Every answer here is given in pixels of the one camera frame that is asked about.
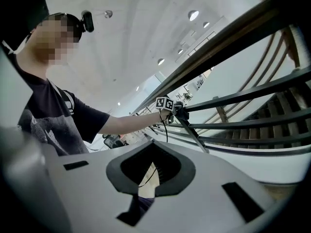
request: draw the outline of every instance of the forearm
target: forearm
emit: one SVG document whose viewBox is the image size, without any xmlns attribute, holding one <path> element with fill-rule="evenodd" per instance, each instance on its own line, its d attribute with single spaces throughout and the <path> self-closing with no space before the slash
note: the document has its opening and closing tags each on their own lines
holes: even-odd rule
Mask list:
<svg viewBox="0 0 311 233">
<path fill-rule="evenodd" d="M 103 134 L 127 134 L 144 129 L 161 120 L 158 112 L 143 116 L 111 117 L 102 127 L 99 133 Z"/>
</svg>

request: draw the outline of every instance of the neck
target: neck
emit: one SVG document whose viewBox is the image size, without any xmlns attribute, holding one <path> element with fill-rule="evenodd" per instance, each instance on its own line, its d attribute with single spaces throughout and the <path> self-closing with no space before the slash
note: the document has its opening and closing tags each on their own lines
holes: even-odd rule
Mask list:
<svg viewBox="0 0 311 233">
<path fill-rule="evenodd" d="M 39 61 L 34 52 L 27 47 L 24 47 L 23 50 L 16 55 L 16 60 L 23 71 L 41 79 L 47 79 L 46 74 L 49 67 L 48 63 Z"/>
</svg>

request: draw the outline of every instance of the black and gray shirt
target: black and gray shirt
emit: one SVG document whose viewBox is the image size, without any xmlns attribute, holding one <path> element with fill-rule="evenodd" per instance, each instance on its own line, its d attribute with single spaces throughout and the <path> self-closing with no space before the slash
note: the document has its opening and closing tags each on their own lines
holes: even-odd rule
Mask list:
<svg viewBox="0 0 311 233">
<path fill-rule="evenodd" d="M 85 105 L 73 93 L 56 88 L 49 80 L 23 71 L 15 55 L 12 54 L 10 59 L 33 90 L 18 127 L 40 142 L 53 145 L 58 155 L 89 153 L 83 140 L 91 143 L 107 122 L 109 114 Z M 60 92 L 66 93 L 73 102 L 71 111 Z"/>
</svg>

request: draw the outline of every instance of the black t-shirt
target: black t-shirt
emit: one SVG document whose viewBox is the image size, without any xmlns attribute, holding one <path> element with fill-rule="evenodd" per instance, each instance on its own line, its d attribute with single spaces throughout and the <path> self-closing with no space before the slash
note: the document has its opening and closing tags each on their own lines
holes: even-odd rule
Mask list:
<svg viewBox="0 0 311 233">
<path fill-rule="evenodd" d="M 18 127 L 31 133 L 42 143 L 53 145 L 58 155 L 89 153 L 83 140 L 91 143 L 107 122 L 109 114 L 95 110 L 68 92 L 73 101 L 72 115 L 65 101 L 49 80 L 23 71 L 16 56 L 10 55 L 13 66 L 33 90 Z"/>
</svg>

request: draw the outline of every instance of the railing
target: railing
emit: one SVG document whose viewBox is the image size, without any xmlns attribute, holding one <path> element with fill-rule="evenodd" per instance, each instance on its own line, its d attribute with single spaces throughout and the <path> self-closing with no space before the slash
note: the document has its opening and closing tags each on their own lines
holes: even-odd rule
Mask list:
<svg viewBox="0 0 311 233">
<path fill-rule="evenodd" d="M 255 67 L 253 73 L 250 75 L 248 80 L 241 86 L 241 88 L 235 93 L 225 97 L 216 98 L 210 101 L 202 102 L 199 104 L 185 107 L 187 112 L 200 111 L 216 107 L 225 107 L 233 104 L 226 113 L 232 111 L 240 102 L 246 101 L 246 103 L 238 110 L 234 111 L 228 118 L 231 118 L 237 112 L 242 110 L 251 100 L 274 94 L 276 92 L 285 91 L 289 87 L 295 86 L 300 83 L 304 83 L 311 79 L 311 66 L 301 70 L 297 70 L 290 75 L 272 80 L 277 70 L 280 68 L 286 54 L 290 53 L 290 57 L 294 60 L 295 66 L 299 64 L 296 52 L 293 50 L 295 46 L 292 46 L 294 42 L 288 32 L 288 25 L 294 23 L 291 17 L 283 16 L 281 8 L 276 0 L 265 0 L 261 4 L 252 8 L 250 11 L 236 19 L 225 29 L 219 32 L 210 41 L 205 43 L 195 54 L 187 59 L 174 73 L 172 73 L 138 108 L 136 111 L 140 111 L 143 108 L 152 104 L 157 97 L 162 97 L 176 88 L 182 86 L 186 82 L 192 80 L 199 74 L 211 69 L 220 62 L 233 56 L 234 54 L 242 51 L 243 49 L 251 46 L 252 44 L 260 41 L 261 39 L 272 35 L 268 46 L 263 53 L 261 60 Z M 261 66 L 263 59 L 266 57 L 267 52 L 271 46 L 271 43 L 275 37 L 276 31 L 282 31 L 281 38 L 275 53 L 271 57 L 265 70 L 262 72 L 260 77 L 256 80 L 255 84 L 245 89 L 249 81 L 254 77 L 255 73 Z M 272 62 L 280 49 L 280 45 L 285 39 L 286 49 L 278 62 L 277 66 L 270 74 L 266 82 L 259 85 L 263 76 L 270 68 Z M 215 123 L 217 120 L 213 120 L 210 123 L 203 124 L 190 124 L 188 121 L 179 120 L 180 124 L 171 124 L 173 128 L 183 128 L 187 133 L 179 133 L 168 130 L 168 134 L 171 139 L 178 140 L 187 144 L 199 146 L 203 151 L 209 152 L 209 150 L 216 150 L 221 152 L 228 152 L 234 154 L 247 154 L 254 156 L 283 156 L 302 154 L 310 152 L 310 146 L 302 146 L 298 148 L 289 149 L 275 149 L 275 150 L 246 150 L 233 147 L 217 146 L 215 144 L 234 144 L 234 145 L 248 145 L 248 146 L 263 146 L 263 145 L 277 145 L 277 144 L 289 144 L 294 142 L 300 142 L 311 139 L 311 132 L 300 133 L 297 135 L 289 135 L 284 137 L 267 138 L 267 139 L 226 139 L 216 137 L 199 136 L 196 130 L 232 130 L 232 129 L 250 129 L 250 128 L 261 128 L 275 125 L 282 125 L 285 123 L 297 122 L 303 119 L 311 117 L 311 109 L 306 108 L 301 111 L 292 112 L 286 115 L 274 116 L 271 118 L 241 121 L 241 122 L 228 122 L 228 123 Z M 164 129 L 151 127 L 157 134 L 164 134 Z"/>
</svg>

